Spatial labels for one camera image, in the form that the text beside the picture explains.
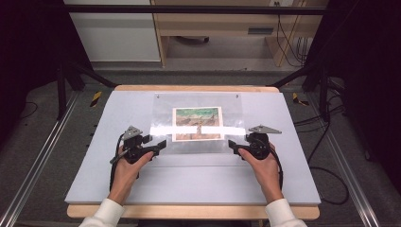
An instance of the painting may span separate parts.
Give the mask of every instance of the painting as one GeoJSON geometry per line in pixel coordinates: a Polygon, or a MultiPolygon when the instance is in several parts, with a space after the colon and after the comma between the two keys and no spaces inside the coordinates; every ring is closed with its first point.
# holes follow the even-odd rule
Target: painting
{"type": "Polygon", "coordinates": [[[221,107],[173,108],[172,141],[222,140],[221,107]]]}

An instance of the gray carpet floor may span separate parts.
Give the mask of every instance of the gray carpet floor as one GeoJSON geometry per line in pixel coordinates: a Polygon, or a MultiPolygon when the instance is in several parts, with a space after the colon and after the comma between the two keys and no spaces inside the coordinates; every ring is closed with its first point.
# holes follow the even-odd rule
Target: gray carpet floor
{"type": "MultiPolygon", "coordinates": [[[[178,58],[174,59],[171,56],[170,58],[171,61],[178,60],[178,58]]],[[[171,66],[166,70],[140,69],[137,71],[130,69],[115,71],[110,68],[103,68],[98,72],[105,78],[125,84],[206,85],[264,85],[271,84],[290,73],[286,70],[218,70],[218,66],[210,69],[209,71],[185,71],[171,66]]],[[[84,80],[87,85],[84,91],[79,92],[77,105],[58,138],[57,144],[49,156],[39,180],[31,191],[15,226],[78,226],[78,223],[81,222],[81,219],[69,218],[66,215],[68,204],[64,202],[64,198],[78,172],[87,146],[91,142],[91,135],[96,130],[96,124],[112,91],[112,89],[86,77],[84,80]],[[90,107],[93,95],[97,91],[102,91],[102,95],[97,105],[90,107]]],[[[281,91],[285,95],[294,122],[316,116],[311,105],[305,106],[294,103],[292,95],[295,92],[300,100],[312,102],[313,100],[310,98],[316,97],[318,91],[304,94],[297,81],[291,82],[281,91]]],[[[67,88],[67,94],[70,96],[72,93],[71,89],[67,88]]],[[[29,93],[26,101],[36,103],[37,110],[35,111],[34,104],[26,104],[26,109],[21,116],[28,115],[28,117],[24,117],[18,122],[11,137],[0,152],[1,214],[7,210],[12,202],[56,123],[58,110],[56,83],[52,82],[33,90],[29,93]]],[[[331,108],[342,104],[337,97],[331,99],[330,103],[331,108]]],[[[316,121],[296,129],[299,132],[305,157],[308,157],[323,134],[321,123],[316,121]]],[[[369,162],[365,159],[363,147],[347,116],[342,113],[333,114],[330,130],[354,170],[380,225],[401,226],[400,195],[393,188],[380,163],[369,162]]],[[[324,167],[340,175],[339,168],[325,140],[320,144],[310,164],[324,167]]],[[[320,170],[311,171],[318,190],[326,200],[341,201],[345,197],[346,191],[337,178],[320,170]]],[[[354,198],[349,198],[342,205],[333,205],[323,201],[319,207],[320,217],[307,221],[308,226],[365,226],[355,206],[354,198]]],[[[121,220],[121,224],[129,223],[135,223],[135,220],[121,220]]]]}

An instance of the person's right hand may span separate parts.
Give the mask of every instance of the person's right hand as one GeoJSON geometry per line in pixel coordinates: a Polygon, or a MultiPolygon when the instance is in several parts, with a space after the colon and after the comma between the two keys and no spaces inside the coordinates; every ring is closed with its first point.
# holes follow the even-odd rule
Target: person's right hand
{"type": "Polygon", "coordinates": [[[278,165],[274,156],[269,154],[264,160],[257,160],[246,149],[240,148],[238,152],[253,168],[266,201],[271,203],[282,199],[284,196],[280,189],[278,165]]]}

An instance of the cabinet door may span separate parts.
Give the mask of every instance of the cabinet door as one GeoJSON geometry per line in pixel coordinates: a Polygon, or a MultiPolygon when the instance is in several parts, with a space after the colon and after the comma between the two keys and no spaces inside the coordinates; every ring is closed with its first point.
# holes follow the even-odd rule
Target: cabinet door
{"type": "MultiPolygon", "coordinates": [[[[149,5],[149,0],[64,0],[65,4],[149,5]]],[[[160,61],[148,14],[70,13],[90,61],[160,61]]]]}

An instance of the floor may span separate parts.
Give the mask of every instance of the floor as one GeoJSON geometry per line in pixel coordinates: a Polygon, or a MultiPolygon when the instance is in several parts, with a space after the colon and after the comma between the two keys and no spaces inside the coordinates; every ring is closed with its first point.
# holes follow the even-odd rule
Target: floor
{"type": "MultiPolygon", "coordinates": [[[[298,68],[288,63],[280,68],[274,66],[266,50],[266,43],[260,38],[211,37],[207,44],[177,38],[170,42],[166,67],[158,62],[99,62],[94,63],[94,67],[100,75],[117,83],[226,85],[271,84],[298,68]]],[[[288,59],[291,63],[297,62],[290,56],[288,59]]],[[[36,169],[40,173],[37,179],[26,179],[26,176],[30,176],[29,170],[37,164],[35,161],[38,155],[43,154],[41,151],[47,149],[44,148],[46,139],[58,124],[57,87],[54,82],[28,95],[21,120],[0,152],[0,213],[6,214],[18,190],[26,189],[22,199],[20,197],[23,207],[14,209],[14,226],[77,226],[81,222],[81,219],[66,216],[68,204],[63,200],[112,91],[92,79],[84,77],[84,80],[87,85],[82,92],[67,88],[68,97],[76,98],[77,102],[65,127],[56,136],[57,143],[43,155],[46,162],[36,169]],[[97,91],[102,91],[101,98],[95,107],[90,107],[97,91]],[[20,187],[29,184],[25,179],[31,182],[29,188],[20,187]]],[[[319,118],[304,124],[299,122],[317,115],[314,103],[317,103],[319,92],[304,93],[300,87],[302,81],[302,78],[295,79],[281,88],[281,92],[296,125],[305,157],[309,157],[327,125],[319,118]],[[293,101],[294,93],[302,102],[293,101]]],[[[323,198],[319,206],[321,215],[306,223],[308,226],[401,226],[400,195],[392,187],[381,165],[365,159],[363,147],[340,106],[340,96],[330,91],[329,97],[332,97],[330,108],[335,111],[331,115],[328,133],[310,162],[311,166],[317,167],[311,171],[323,198]],[[341,201],[346,199],[347,191],[341,181],[350,180],[349,176],[343,175],[347,171],[339,163],[339,153],[352,170],[351,176],[355,179],[351,182],[357,183],[347,184],[350,197],[345,202],[341,201]],[[365,218],[364,212],[372,216],[365,218]]],[[[122,219],[120,223],[128,226],[135,220],[122,219]]]]}

